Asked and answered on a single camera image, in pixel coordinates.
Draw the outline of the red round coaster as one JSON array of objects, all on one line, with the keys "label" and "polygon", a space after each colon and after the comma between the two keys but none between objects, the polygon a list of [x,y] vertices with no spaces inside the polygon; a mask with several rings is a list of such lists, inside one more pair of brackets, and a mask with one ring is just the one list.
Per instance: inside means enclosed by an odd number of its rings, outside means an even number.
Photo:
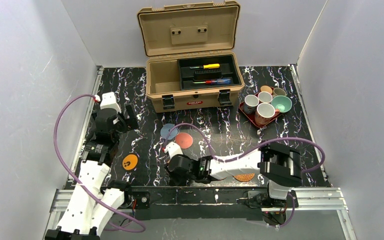
[{"label": "red round coaster", "polygon": [[186,132],[180,132],[176,135],[175,143],[180,146],[181,149],[188,149],[193,145],[193,137],[186,133]]}]

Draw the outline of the woven rattan coaster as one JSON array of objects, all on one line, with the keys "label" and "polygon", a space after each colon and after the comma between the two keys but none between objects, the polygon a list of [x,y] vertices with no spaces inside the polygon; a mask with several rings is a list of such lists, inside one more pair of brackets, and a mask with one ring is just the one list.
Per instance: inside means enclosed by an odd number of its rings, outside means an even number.
[{"label": "woven rattan coaster", "polygon": [[247,174],[238,174],[234,175],[233,178],[239,182],[249,182],[255,177],[254,173],[247,173]]}]

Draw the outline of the blue round coaster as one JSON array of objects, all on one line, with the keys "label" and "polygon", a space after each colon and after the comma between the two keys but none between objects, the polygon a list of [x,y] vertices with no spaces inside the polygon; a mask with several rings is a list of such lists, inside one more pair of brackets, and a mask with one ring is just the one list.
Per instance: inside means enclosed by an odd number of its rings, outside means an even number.
[{"label": "blue round coaster", "polygon": [[172,140],[179,133],[178,128],[175,127],[172,123],[164,124],[160,130],[160,135],[164,140]]}]

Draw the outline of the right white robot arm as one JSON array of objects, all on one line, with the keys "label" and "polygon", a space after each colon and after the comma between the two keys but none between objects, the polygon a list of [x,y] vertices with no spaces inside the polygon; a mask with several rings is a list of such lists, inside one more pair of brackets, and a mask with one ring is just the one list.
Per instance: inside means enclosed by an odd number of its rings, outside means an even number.
[{"label": "right white robot arm", "polygon": [[285,200],[288,191],[301,186],[301,154],[295,148],[277,142],[258,147],[245,155],[205,156],[194,160],[174,142],[163,152],[169,156],[165,165],[175,186],[189,181],[209,184],[228,177],[261,174],[268,179],[268,195],[271,199]]}]

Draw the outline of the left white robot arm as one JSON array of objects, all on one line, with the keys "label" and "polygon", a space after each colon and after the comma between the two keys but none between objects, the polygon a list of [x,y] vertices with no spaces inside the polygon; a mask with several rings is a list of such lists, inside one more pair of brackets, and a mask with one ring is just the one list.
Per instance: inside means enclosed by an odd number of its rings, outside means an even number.
[{"label": "left white robot arm", "polygon": [[[107,225],[112,230],[130,233],[141,233],[146,230],[143,222],[132,215],[118,210],[125,202],[126,192],[120,187],[112,186],[105,190],[99,198],[100,188],[110,168],[107,164],[97,160],[87,159],[76,176],[64,161],[58,146],[58,128],[61,118],[70,103],[67,103],[59,113],[53,131],[55,153],[61,165],[76,181],[76,186],[70,197],[65,213],[56,228],[48,229],[44,235],[46,240],[99,240]],[[129,228],[128,225],[117,226],[111,222],[113,215],[120,215],[138,224],[140,229]]]}]

